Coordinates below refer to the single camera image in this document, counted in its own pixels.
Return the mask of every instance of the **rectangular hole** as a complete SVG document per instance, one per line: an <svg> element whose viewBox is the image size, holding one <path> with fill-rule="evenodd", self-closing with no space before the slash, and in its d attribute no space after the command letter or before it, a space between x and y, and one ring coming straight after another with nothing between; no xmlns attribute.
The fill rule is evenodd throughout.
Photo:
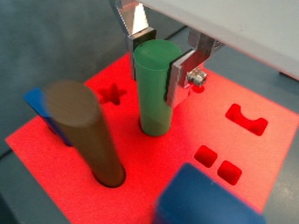
<svg viewBox="0 0 299 224"><path fill-rule="evenodd" d="M194 158L209 168L214 165L217 159L218 159L218 153L210 149L206 145L203 145L195 155Z"/></svg>
<svg viewBox="0 0 299 224"><path fill-rule="evenodd" d="M240 182L242 170L230 161L225 160L218 174L234 186Z"/></svg>

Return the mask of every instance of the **blue object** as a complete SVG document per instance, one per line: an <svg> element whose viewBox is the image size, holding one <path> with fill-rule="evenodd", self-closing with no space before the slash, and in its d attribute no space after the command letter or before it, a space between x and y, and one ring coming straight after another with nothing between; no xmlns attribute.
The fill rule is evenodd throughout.
<svg viewBox="0 0 299 224"><path fill-rule="evenodd" d="M158 201L154 224L266 224L257 213L191 164Z"/></svg>
<svg viewBox="0 0 299 224"><path fill-rule="evenodd" d="M35 110L37 114L42 117L42 119L49 124L51 130L61 136L62 141L69 145L73 146L71 141L65 136L61 128L58 127L55 121L51 118L49 110L45 105L45 92L37 87L34 88L27 94L23 96L26 102L30 104L33 109Z"/></svg>

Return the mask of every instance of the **brown cylinder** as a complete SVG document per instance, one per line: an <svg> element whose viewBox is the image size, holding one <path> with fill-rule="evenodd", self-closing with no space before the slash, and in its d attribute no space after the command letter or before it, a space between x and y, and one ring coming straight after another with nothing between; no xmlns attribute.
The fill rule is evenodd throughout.
<svg viewBox="0 0 299 224"><path fill-rule="evenodd" d="M99 101L89 87L63 80L47 89L46 105L53 120L79 150L98 181L118 187L126 180Z"/></svg>

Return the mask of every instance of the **green cylinder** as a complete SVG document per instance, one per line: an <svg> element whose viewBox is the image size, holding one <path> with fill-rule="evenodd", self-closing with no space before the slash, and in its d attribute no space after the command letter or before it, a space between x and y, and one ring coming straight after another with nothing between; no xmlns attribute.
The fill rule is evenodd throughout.
<svg viewBox="0 0 299 224"><path fill-rule="evenodd" d="M162 39L149 40L135 49L142 129L154 137L163 135L171 128L174 110L166 104L165 95L170 66L181 55L179 46Z"/></svg>

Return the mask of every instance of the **cylinder top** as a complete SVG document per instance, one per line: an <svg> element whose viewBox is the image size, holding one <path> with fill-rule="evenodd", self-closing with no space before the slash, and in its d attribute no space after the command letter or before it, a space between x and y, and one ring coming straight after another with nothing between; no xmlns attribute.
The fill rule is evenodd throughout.
<svg viewBox="0 0 299 224"><path fill-rule="evenodd" d="M170 61L174 61L181 53L177 44L163 39L153 39L135 49L135 63L146 69L163 71L170 69Z"/></svg>
<svg viewBox="0 0 299 224"><path fill-rule="evenodd" d="M47 108L57 122L87 127L99 118L99 101L91 89L75 80L63 80L46 91Z"/></svg>

